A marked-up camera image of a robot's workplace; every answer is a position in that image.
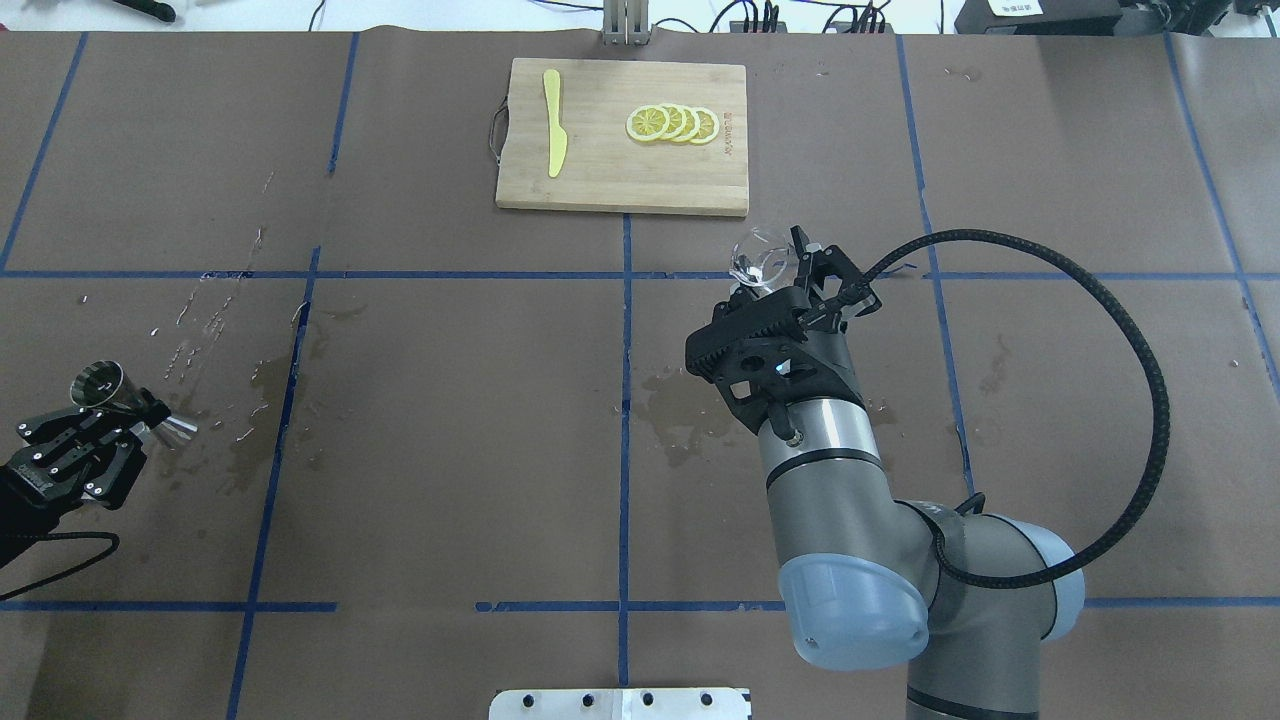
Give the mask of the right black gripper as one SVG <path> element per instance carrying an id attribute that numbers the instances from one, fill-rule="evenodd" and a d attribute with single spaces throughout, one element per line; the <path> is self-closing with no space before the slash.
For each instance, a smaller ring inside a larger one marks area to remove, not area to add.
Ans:
<path id="1" fill-rule="evenodd" d="M 883 304 L 870 281 L 840 247 L 812 242 L 800 225 L 790 228 L 797 269 L 792 286 L 803 305 L 795 313 L 805 340 L 760 337 L 732 345 L 716 368 L 716 388 L 730 413 L 751 433 L 763 427 L 777 437 L 799 437 L 796 406 L 838 400 L 867 406 L 852 366 L 846 323 L 878 313 Z M 765 297 L 765 290 L 735 283 L 726 311 Z"/>

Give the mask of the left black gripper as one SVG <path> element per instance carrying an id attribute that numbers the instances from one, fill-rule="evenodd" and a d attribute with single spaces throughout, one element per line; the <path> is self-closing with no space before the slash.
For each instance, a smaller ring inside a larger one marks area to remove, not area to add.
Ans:
<path id="1" fill-rule="evenodd" d="M 32 455 L 17 455 L 1 470 L 1 565 L 17 560 L 81 501 L 106 509 L 125 502 L 147 460 L 150 438 L 131 432 L 131 414 L 65 407 L 18 421 L 17 434 L 31 446 L 60 446 L 54 474 Z"/>

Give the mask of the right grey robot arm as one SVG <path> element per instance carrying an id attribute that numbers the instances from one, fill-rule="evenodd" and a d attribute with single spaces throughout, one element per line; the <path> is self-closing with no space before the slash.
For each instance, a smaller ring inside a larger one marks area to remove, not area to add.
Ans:
<path id="1" fill-rule="evenodd" d="M 893 495 L 847 340 L 881 307 L 874 272 L 800 227 L 731 272 L 686 368 L 756 437 L 797 655 L 837 673 L 904 666 L 910 719 L 1037 719 L 1042 648 L 1084 606 L 1082 559 L 980 495 Z"/>

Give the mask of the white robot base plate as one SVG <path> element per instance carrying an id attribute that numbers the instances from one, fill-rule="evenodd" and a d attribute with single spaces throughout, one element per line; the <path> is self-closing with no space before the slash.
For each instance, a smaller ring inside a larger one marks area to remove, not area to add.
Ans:
<path id="1" fill-rule="evenodd" d="M 732 687 L 502 691 L 489 719 L 751 719 L 750 691 Z"/>

